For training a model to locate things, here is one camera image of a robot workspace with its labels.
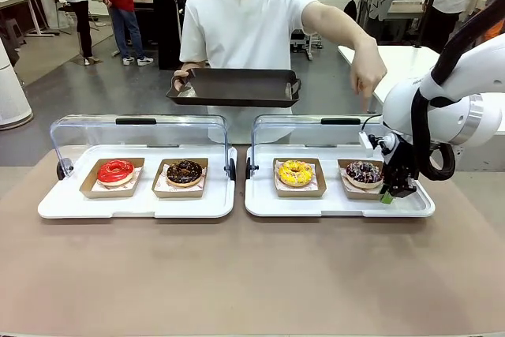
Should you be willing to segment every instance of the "donut display case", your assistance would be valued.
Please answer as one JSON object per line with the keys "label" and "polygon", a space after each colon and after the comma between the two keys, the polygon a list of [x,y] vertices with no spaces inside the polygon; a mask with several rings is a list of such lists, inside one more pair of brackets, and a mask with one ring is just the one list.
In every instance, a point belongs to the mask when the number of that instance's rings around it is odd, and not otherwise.
{"label": "donut display case", "polygon": [[50,138],[59,180],[43,218],[218,218],[233,208],[237,151],[220,116],[70,115]]}
{"label": "donut display case", "polygon": [[[391,204],[377,198],[349,196],[339,166],[342,162],[383,162],[380,150],[367,156],[358,134],[366,117],[354,116],[260,116],[252,127],[252,145],[247,152],[245,207],[263,217],[429,217],[435,205],[423,186]],[[384,135],[388,129],[377,119],[370,120],[366,133]],[[320,197],[280,196],[276,188],[278,173],[272,170],[277,157],[308,161],[318,160],[323,171],[325,191]],[[368,167],[361,163],[358,166]]]}

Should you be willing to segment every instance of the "sprinkled chocolate donut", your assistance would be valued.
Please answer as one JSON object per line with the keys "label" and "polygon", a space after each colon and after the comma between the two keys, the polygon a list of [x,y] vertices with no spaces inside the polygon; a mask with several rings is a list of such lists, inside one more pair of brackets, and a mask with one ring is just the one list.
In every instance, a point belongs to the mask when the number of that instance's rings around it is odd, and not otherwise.
{"label": "sprinkled chocolate donut", "polygon": [[170,165],[166,178],[179,185],[191,184],[202,176],[202,166],[196,162],[184,160]]}
{"label": "sprinkled chocolate donut", "polygon": [[370,162],[355,161],[347,165],[347,177],[360,183],[378,183],[382,180],[379,167]]}

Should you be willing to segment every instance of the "donut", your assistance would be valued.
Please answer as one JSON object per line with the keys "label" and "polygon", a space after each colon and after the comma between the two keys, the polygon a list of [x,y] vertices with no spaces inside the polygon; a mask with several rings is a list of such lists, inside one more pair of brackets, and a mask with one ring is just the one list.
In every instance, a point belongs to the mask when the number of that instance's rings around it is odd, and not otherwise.
{"label": "donut", "polygon": [[286,161],[278,170],[279,179],[290,187],[303,187],[312,180],[314,173],[308,163]]}
{"label": "donut", "polygon": [[114,159],[99,168],[97,179],[102,185],[117,187],[132,180],[134,169],[135,167],[130,161]]}
{"label": "donut", "polygon": [[176,187],[191,187],[202,178],[202,166],[196,162],[183,160],[172,163],[166,171],[166,181]]}
{"label": "donut", "polygon": [[370,162],[354,161],[347,165],[346,176],[359,189],[375,189],[382,184],[380,168]]}

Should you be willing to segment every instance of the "person in red jacket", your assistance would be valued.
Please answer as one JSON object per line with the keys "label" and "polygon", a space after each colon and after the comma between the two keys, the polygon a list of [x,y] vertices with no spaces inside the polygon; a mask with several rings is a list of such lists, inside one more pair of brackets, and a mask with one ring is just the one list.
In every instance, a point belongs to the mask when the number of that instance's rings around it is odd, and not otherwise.
{"label": "person in red jacket", "polygon": [[142,39],[140,37],[137,18],[135,17],[133,0],[103,0],[103,2],[110,10],[114,37],[121,53],[123,65],[127,66],[134,61],[134,58],[130,57],[128,47],[126,46],[125,25],[129,30],[133,49],[135,49],[137,54],[137,65],[145,66],[152,63],[153,59],[146,57],[144,48],[142,47]]}

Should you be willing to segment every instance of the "cylindrical white device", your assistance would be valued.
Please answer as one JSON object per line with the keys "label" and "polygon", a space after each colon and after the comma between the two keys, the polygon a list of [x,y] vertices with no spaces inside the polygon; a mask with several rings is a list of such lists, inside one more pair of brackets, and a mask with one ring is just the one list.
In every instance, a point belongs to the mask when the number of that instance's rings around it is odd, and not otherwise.
{"label": "cylindrical white device", "polygon": [[15,128],[32,119],[30,104],[0,42],[0,130]]}
{"label": "cylindrical white device", "polygon": [[[384,123],[397,132],[412,135],[410,107],[422,81],[407,80],[397,84],[383,106]],[[469,95],[443,108],[428,109],[428,125],[434,141],[466,147],[485,144],[502,122],[501,108],[481,94]]]}

